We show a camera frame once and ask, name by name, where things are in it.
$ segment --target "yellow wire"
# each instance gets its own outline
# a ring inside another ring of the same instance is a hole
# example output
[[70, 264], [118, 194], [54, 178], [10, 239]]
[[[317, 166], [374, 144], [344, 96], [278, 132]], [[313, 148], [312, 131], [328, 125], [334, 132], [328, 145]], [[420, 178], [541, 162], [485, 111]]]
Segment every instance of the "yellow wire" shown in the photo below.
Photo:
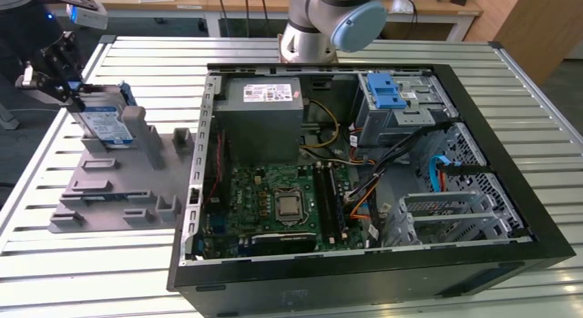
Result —
[[336, 141], [337, 135], [340, 134], [340, 129], [338, 129], [338, 125], [337, 125], [337, 120], [334, 115], [332, 114], [332, 112], [324, 107], [324, 105], [321, 103], [318, 103], [318, 101], [316, 100], [309, 100], [309, 102], [314, 103], [324, 111], [325, 113], [328, 113], [329, 117], [332, 118], [332, 120], [334, 121], [334, 135], [332, 136], [332, 138], [329, 139], [329, 141], [321, 143], [321, 144], [312, 144], [312, 145], [300, 145], [300, 147], [302, 149], [317, 149], [318, 147], [325, 147], [329, 144], [332, 144]]

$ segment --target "blue plastic clip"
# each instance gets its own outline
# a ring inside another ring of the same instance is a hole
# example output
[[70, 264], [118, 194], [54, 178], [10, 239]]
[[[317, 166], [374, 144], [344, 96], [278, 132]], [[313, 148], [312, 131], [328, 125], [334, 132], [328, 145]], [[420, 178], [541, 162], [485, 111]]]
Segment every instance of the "blue plastic clip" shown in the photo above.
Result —
[[392, 81], [386, 73], [373, 73], [366, 75], [368, 87], [376, 101], [376, 109], [404, 109], [406, 102], [398, 94], [398, 85]]

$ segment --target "sticker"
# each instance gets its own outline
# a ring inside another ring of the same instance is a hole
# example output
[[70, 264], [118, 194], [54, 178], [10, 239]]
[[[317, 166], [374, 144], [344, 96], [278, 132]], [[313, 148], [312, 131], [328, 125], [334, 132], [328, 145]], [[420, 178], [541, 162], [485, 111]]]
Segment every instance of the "sticker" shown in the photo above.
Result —
[[85, 201], [105, 201], [104, 197], [82, 197]]
[[374, 238], [374, 240], [378, 240], [378, 230], [372, 226], [372, 224], [368, 225], [368, 234]]
[[254, 84], [242, 89], [244, 102], [284, 102], [292, 101], [290, 84]]
[[414, 92], [413, 91], [405, 91], [405, 92], [402, 92], [402, 93], [400, 93], [400, 97], [401, 98], [417, 98], [417, 95], [414, 94]]
[[357, 147], [357, 136], [349, 135], [349, 146]]
[[176, 9], [201, 10], [202, 6], [200, 6], [200, 5], [176, 5]]
[[114, 106], [86, 106], [81, 116], [102, 143], [114, 146], [126, 145], [133, 141]]

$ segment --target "metal table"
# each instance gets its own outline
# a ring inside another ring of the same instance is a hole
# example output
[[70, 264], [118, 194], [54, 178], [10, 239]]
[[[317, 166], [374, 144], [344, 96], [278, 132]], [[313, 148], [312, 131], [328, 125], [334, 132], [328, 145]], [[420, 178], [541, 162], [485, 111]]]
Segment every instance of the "metal table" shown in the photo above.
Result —
[[[486, 44], [385, 41], [338, 56], [341, 62], [453, 67], [564, 236], [583, 253], [583, 138], [505, 52]], [[196, 130], [205, 64], [276, 61], [273, 39], [118, 37], [97, 46], [85, 76], [89, 83], [116, 83], [122, 78], [132, 85], [158, 132], [177, 126]], [[165, 291], [173, 230], [58, 235], [46, 230], [81, 155], [80, 136], [78, 126], [61, 110], [0, 212], [1, 316], [197, 317], [180, 295]], [[312, 313], [580, 317], [581, 283], [583, 256], [472, 297]]]

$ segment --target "wire bundle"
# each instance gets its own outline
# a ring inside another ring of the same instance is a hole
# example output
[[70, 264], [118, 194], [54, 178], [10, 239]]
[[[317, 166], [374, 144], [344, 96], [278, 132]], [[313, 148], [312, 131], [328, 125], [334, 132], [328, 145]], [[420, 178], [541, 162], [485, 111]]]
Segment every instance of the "wire bundle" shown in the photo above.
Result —
[[368, 178], [365, 182], [349, 192], [348, 198], [352, 198], [356, 194], [366, 190], [364, 196], [360, 198], [356, 203], [354, 208], [350, 211], [349, 217], [361, 219], [368, 218], [365, 215], [357, 215], [357, 209], [362, 205], [366, 198], [370, 196], [380, 180], [380, 176], [384, 174], [385, 165], [393, 162], [397, 158], [400, 158], [412, 148], [416, 140], [429, 132], [434, 132], [436, 130], [446, 130], [449, 129], [452, 122], [445, 121], [433, 126], [426, 126], [418, 128], [413, 133], [410, 133], [405, 138], [402, 138], [390, 148], [386, 150], [384, 155], [380, 157], [378, 161], [374, 163], [372, 170], [369, 172]]

